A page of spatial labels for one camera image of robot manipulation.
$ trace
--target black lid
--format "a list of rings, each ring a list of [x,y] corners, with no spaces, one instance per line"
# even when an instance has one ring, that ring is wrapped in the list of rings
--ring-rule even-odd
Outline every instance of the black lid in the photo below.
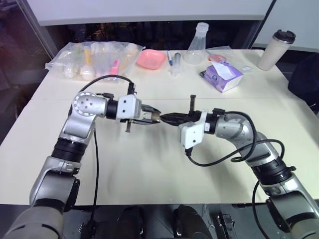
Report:
[[[296,35],[292,31],[281,31],[275,32],[274,37],[281,41],[287,41],[288,43],[293,43],[295,41]]]

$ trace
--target plastic bag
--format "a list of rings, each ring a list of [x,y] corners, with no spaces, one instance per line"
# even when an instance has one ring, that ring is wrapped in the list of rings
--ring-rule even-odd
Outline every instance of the plastic bag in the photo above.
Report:
[[[81,75],[89,81],[108,74],[128,76],[143,49],[129,42],[70,42],[45,68],[66,78]]]

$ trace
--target floor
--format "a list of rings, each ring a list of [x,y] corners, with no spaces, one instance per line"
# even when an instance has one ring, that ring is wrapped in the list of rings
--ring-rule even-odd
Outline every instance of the floor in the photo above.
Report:
[[[179,205],[145,205],[143,206],[146,217],[146,239],[163,239],[172,238],[172,212]],[[214,239],[217,239],[214,227],[210,226],[212,215],[222,212],[222,214],[230,214],[232,220],[235,221],[235,232],[238,239],[262,239],[263,236],[259,232],[257,225],[253,219],[251,207],[238,208],[230,204],[197,204],[192,206],[204,219],[209,231]],[[0,238],[23,210],[28,206],[17,205],[0,205]],[[101,225],[110,225],[116,221],[117,217],[127,206],[101,206],[96,211],[95,220]],[[260,223],[266,233],[272,239],[289,239],[290,236],[281,232],[274,224],[266,205],[257,206],[257,214]],[[82,223],[89,220],[90,213],[80,210],[71,210],[64,214],[64,239],[80,239],[81,234],[79,228]]]

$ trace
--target robotic arm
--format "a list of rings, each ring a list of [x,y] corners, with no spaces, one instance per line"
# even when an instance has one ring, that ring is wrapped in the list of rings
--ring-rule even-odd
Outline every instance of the robotic arm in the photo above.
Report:
[[[47,157],[31,190],[31,208],[15,220],[4,239],[62,238],[62,213],[75,204],[80,180],[74,175],[80,170],[81,158],[95,130],[96,117],[127,122],[126,132],[130,132],[131,123],[159,122],[160,111],[143,105],[136,98],[132,84],[130,87],[128,95],[118,101],[108,93],[101,94],[102,97],[90,92],[76,95],[53,153]],[[142,111],[151,115],[149,119],[140,119]]]
[[[162,121],[179,127],[180,142],[189,158],[192,148],[202,142],[205,133],[224,138],[237,149],[252,143],[252,126],[245,117],[226,114],[221,109],[214,109],[212,114],[194,111],[194,99],[195,96],[191,96],[188,114],[171,113],[160,117]],[[266,140],[259,132],[256,136],[257,141]],[[242,157],[250,148],[240,151]],[[270,142],[257,144],[245,161],[269,196],[266,203],[279,229],[291,232],[293,239],[318,239],[319,208],[292,172],[295,167],[287,167]]]

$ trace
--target clear plastic bottle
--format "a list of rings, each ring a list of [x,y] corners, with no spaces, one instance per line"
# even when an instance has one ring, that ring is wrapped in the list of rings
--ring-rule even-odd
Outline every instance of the clear plastic bottle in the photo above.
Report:
[[[199,64],[205,56],[206,33],[208,24],[200,22],[197,24],[195,37],[193,38],[189,48],[183,53],[183,59],[190,64]]]

